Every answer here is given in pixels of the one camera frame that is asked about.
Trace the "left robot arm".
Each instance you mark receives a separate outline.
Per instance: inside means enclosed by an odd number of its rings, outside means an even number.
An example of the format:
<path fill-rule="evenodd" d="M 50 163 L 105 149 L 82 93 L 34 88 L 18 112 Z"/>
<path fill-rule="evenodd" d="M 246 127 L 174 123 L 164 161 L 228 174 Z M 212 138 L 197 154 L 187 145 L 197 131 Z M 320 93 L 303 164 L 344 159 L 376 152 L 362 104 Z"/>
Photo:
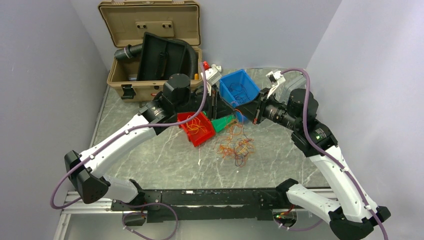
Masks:
<path fill-rule="evenodd" d="M 123 127 L 81 153 L 72 150 L 65 155 L 67 177 L 85 204 L 109 198 L 124 202 L 131 210 L 139 209 L 145 195 L 140 185 L 132 179 L 107 176 L 106 171 L 135 147 L 168 127 L 179 125 L 178 113 L 206 112 L 212 119 L 219 119 L 233 112 L 215 86 L 208 89 L 204 85 L 201 95 L 193 92 L 190 86 L 187 75 L 173 74 L 162 91 Z"/>

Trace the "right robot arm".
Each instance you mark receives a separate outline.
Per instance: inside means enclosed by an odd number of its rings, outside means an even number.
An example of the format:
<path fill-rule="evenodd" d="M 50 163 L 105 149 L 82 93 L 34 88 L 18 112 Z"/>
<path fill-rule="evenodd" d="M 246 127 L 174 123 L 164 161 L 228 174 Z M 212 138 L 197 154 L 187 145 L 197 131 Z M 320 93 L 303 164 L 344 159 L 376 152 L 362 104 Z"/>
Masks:
<path fill-rule="evenodd" d="M 319 169 L 336 196 L 336 200 L 325 198 L 290 178 L 276 187 L 276 203 L 282 208 L 292 204 L 308 210 L 326 222 L 340 240 L 361 240 L 391 213 L 377 205 L 358 183 L 336 137 L 317 120 L 318 106 L 306 89 L 291 91 L 288 102 L 282 103 L 264 88 L 252 101 L 235 109 L 255 125 L 270 120 L 290 130 L 294 145 Z"/>

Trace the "blue plastic bin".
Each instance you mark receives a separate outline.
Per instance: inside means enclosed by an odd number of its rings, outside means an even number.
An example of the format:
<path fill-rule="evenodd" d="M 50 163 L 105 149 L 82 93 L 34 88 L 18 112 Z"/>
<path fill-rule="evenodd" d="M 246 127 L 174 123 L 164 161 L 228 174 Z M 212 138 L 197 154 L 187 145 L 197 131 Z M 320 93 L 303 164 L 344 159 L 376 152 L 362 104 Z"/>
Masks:
<path fill-rule="evenodd" d="M 256 98 L 259 87 L 244 69 L 223 76 L 219 80 L 220 96 L 230 105 L 248 103 Z"/>

